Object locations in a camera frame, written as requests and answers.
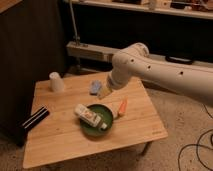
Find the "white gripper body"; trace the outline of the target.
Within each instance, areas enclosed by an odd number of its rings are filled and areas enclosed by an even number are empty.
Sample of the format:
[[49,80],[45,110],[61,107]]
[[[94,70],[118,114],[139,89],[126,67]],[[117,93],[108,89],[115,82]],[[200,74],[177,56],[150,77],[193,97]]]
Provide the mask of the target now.
[[125,86],[125,78],[117,72],[110,72],[107,76],[107,85],[113,90],[121,89]]

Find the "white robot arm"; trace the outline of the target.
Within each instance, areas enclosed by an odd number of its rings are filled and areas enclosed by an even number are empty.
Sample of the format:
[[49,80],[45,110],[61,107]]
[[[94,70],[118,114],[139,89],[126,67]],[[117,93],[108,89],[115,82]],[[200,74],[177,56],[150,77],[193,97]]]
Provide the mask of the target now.
[[143,43],[118,50],[112,57],[112,65],[105,85],[98,92],[100,99],[125,87],[135,76],[213,107],[213,68],[153,60]]

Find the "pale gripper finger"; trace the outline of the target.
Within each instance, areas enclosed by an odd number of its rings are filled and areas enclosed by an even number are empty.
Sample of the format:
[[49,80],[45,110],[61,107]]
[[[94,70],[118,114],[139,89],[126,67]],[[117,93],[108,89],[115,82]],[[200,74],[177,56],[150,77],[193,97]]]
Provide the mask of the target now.
[[106,96],[110,95],[112,93],[112,90],[107,86],[102,86],[98,92],[98,98],[103,99]]

